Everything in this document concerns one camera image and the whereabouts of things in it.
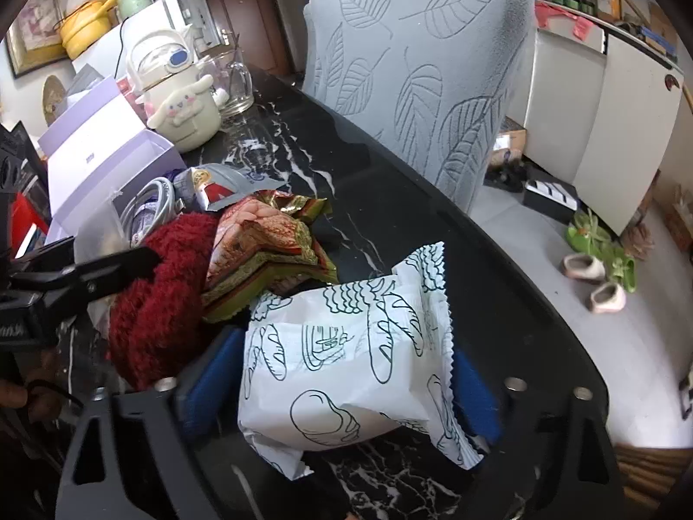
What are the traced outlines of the person's hand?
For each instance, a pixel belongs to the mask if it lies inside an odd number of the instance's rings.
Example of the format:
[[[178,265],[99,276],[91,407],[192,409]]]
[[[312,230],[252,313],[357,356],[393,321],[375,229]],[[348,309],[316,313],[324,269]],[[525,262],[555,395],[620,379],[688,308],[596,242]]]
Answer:
[[[26,372],[23,381],[45,380],[53,381],[58,371],[58,353],[55,350],[43,350],[40,363]],[[51,390],[38,387],[28,393],[23,384],[15,385],[10,381],[1,381],[1,406],[7,409],[24,409],[31,421],[50,421],[59,417],[61,399]]]

